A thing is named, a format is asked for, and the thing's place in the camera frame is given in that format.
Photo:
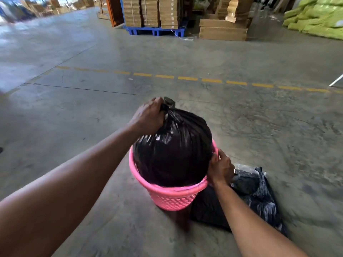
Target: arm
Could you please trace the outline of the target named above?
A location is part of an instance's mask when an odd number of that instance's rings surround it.
[[[130,123],[0,202],[0,256],[51,256],[81,223],[130,146],[163,125],[163,99]]]
[[[234,175],[234,165],[219,150],[220,160],[213,157],[208,177],[218,196],[226,219],[243,257],[308,257],[293,242],[274,229],[227,185]]]

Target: basket rim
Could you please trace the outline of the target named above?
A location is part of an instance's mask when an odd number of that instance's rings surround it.
[[[212,144],[214,146],[214,153],[218,155],[218,148],[214,140],[212,139]],[[155,184],[150,184],[147,182],[138,172],[137,166],[133,160],[133,145],[131,146],[129,150],[129,165],[130,165],[130,170],[133,176],[138,180],[138,182],[144,186],[148,190],[148,192],[154,192],[158,195],[161,196],[169,196],[173,198],[180,198],[180,197],[187,197],[191,196],[193,194],[197,194],[200,191],[204,190],[207,185],[207,176],[204,177],[204,179],[197,185],[193,186],[188,186],[191,188],[186,187],[161,187]]]

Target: blue plastic pallet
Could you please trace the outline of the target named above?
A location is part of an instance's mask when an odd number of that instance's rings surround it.
[[[181,23],[179,29],[162,29],[160,28],[151,28],[151,27],[126,27],[126,30],[130,35],[139,35],[142,31],[152,31],[153,36],[160,36],[161,31],[172,31],[178,37],[183,37],[185,35],[185,30],[187,26],[187,21]]]

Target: black garbage bag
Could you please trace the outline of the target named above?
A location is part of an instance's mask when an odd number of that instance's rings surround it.
[[[239,170],[232,180],[233,190],[259,217],[272,227],[286,234],[274,193],[262,172],[255,168],[256,173]],[[211,186],[201,191],[191,206],[191,220],[217,226],[231,232],[219,200]]]
[[[168,108],[158,132],[135,142],[133,159],[140,175],[151,184],[189,186],[206,176],[212,148],[212,134],[203,118]]]

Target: concrete floor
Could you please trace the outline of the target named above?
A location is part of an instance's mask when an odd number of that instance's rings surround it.
[[[248,42],[129,36],[95,12],[0,27],[0,198],[123,126],[147,99],[168,96],[205,118],[233,162],[264,168],[298,246],[310,256],[343,255],[343,96],[251,85],[326,89],[342,73],[342,41],[288,31],[266,14]],[[54,256],[240,254],[230,233],[178,228],[125,157]]]

